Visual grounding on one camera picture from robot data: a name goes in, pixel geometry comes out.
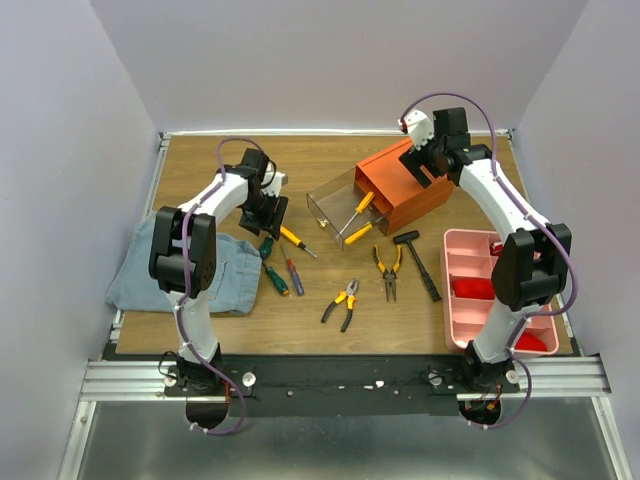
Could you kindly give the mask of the green orange screwdriver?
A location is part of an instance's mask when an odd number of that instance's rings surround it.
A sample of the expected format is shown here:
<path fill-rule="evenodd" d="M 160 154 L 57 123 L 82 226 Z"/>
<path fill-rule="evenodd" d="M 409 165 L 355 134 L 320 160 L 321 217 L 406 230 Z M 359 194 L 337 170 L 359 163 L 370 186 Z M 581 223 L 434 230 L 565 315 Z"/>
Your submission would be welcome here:
<path fill-rule="evenodd" d="M 271 267 L 266 263 L 263 264 L 265 273 L 267 274 L 271 284 L 274 286 L 279 295 L 288 296 L 290 291 L 285 280 Z"/>

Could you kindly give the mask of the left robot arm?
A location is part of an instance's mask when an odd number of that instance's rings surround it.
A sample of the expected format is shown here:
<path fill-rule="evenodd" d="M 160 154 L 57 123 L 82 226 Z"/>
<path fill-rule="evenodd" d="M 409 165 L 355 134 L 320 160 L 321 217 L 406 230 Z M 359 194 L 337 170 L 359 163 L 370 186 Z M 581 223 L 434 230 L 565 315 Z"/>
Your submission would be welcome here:
<path fill-rule="evenodd" d="M 214 180 L 179 207 L 156 213 L 149 274 L 170 301 L 180 339 L 173 373 L 166 376 L 179 388 L 209 395 L 230 385 L 215 365 L 219 341 L 210 324 L 208 290 L 217 269 L 217 227 L 234 209 L 239 225 L 274 239 L 288 206 L 281 195 L 286 175 L 256 143 L 239 164 L 222 163 Z"/>

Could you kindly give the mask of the clear top drawer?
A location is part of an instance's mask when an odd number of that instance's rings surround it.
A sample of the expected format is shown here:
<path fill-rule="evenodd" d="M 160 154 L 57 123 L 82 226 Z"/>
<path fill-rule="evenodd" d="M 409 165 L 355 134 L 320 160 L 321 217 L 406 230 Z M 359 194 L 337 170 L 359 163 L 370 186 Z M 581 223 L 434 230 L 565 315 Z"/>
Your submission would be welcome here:
<path fill-rule="evenodd" d="M 344 244 L 348 236 L 367 222 L 374 222 L 380 216 L 385 216 L 371 202 L 345 232 L 339 234 L 354 214 L 356 206 L 370 190 L 367 185 L 360 186 L 356 183 L 356 169 L 351 168 L 306 194 L 307 206 L 319 227 L 341 250 L 350 247 Z"/>

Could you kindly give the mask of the orange combination pliers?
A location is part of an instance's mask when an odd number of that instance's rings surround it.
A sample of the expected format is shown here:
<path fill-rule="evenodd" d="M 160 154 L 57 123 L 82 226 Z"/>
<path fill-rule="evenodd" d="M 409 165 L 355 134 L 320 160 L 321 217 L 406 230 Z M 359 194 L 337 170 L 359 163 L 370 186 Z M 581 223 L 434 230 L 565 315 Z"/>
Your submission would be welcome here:
<path fill-rule="evenodd" d="M 356 293 L 358 291 L 359 285 L 360 285 L 360 282 L 358 279 L 350 280 L 347 283 L 345 289 L 341 290 L 339 295 L 327 306 L 327 308 L 325 309 L 321 317 L 321 322 L 326 323 L 330 315 L 332 314 L 333 310 L 338 305 L 345 303 L 347 308 L 346 316 L 341 326 L 341 332 L 345 333 L 349 328 L 353 318 L 353 311 L 354 311 L 354 306 L 356 302 Z"/>

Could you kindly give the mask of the yellow long nose pliers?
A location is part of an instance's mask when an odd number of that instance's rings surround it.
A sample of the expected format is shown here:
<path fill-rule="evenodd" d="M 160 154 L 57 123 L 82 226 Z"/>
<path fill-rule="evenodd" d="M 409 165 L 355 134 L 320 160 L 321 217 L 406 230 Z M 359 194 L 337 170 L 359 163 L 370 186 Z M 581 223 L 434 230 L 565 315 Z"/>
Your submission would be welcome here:
<path fill-rule="evenodd" d="M 399 244 L 395 246 L 395 249 L 396 249 L 395 261 L 390 267 L 387 267 L 382 262 L 380 251 L 379 251 L 379 245 L 374 244 L 372 247 L 372 256 L 373 256 L 374 262 L 378 270 L 380 271 L 384 281 L 385 295 L 386 295 L 387 302 L 389 302 L 390 300 L 393 300 L 394 302 L 397 301 L 396 279 L 397 279 L 397 273 L 402 265 L 403 253 L 402 253 L 402 247 Z"/>

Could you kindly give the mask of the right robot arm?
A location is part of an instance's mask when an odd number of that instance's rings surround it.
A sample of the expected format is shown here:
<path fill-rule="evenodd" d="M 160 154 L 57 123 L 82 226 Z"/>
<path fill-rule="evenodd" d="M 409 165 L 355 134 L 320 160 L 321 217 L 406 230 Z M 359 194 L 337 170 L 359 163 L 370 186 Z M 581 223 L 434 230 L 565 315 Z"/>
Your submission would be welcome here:
<path fill-rule="evenodd" d="M 512 365 L 526 325 L 543 315 L 543 306 L 565 289 L 572 234 L 526 202 L 489 147 L 472 143 L 464 108 L 427 115 L 409 107 L 399 126 L 412 142 L 400 157 L 403 166 L 423 187 L 444 177 L 464 190 L 503 245 L 491 273 L 494 304 L 480 333 L 466 347 L 459 370 L 462 384 L 480 392 Z"/>

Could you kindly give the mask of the red blue screwdriver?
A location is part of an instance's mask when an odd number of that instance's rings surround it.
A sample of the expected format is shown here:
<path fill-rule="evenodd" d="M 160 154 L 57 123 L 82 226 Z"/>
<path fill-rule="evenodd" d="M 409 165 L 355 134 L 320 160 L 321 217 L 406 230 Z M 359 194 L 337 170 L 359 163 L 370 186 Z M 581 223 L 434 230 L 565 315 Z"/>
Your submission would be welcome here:
<path fill-rule="evenodd" d="M 291 280 L 293 282 L 294 290 L 295 290 L 295 292 L 296 292 L 296 294 L 298 296 L 303 296 L 305 291 L 304 291 L 304 287 L 303 287 L 302 281 L 300 279 L 300 276 L 299 276 L 299 274 L 298 274 L 298 272 L 296 270 L 296 267 L 295 267 L 292 259 L 288 255 L 288 252 L 286 250 L 285 245 L 281 244 L 280 247 L 281 247 L 282 253 L 284 255 L 284 258 L 285 258 L 285 261 L 286 261 L 286 266 L 287 266 L 287 269 L 288 269 L 289 274 L 291 276 Z"/>

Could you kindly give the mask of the orange drawer cabinet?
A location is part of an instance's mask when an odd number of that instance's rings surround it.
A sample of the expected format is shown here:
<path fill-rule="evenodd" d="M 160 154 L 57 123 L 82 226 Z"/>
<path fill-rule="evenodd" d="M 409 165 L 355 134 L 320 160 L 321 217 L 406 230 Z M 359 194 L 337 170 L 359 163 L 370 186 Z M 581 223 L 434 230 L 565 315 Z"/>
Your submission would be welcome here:
<path fill-rule="evenodd" d="M 431 185 L 423 188 L 399 161 L 410 147 L 410 139 L 401 140 L 355 167 L 356 183 L 371 188 L 374 205 L 394 222 L 396 231 L 392 234 L 444 204 L 454 189 L 446 177 L 433 178 L 426 171 Z"/>

